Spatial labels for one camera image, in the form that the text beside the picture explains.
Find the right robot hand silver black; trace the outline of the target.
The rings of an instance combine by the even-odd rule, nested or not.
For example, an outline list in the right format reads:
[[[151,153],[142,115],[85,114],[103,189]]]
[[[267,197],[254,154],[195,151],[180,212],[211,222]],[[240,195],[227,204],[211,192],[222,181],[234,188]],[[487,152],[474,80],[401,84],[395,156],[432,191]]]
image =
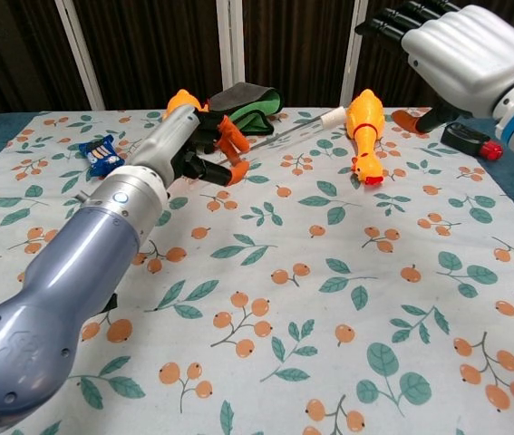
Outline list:
[[[491,11],[407,1],[384,8],[355,31],[404,53],[440,99],[422,116],[394,112],[399,127],[425,133],[463,116],[492,118],[503,139],[514,133],[514,27]]]

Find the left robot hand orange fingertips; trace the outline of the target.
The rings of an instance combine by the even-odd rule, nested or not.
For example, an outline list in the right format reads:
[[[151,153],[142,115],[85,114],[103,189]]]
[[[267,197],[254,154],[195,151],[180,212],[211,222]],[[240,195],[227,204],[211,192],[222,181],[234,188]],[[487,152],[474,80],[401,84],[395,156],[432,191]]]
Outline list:
[[[250,144],[226,115],[199,111],[190,104],[173,110],[128,160],[154,171],[164,185],[185,177],[220,186],[242,180]]]

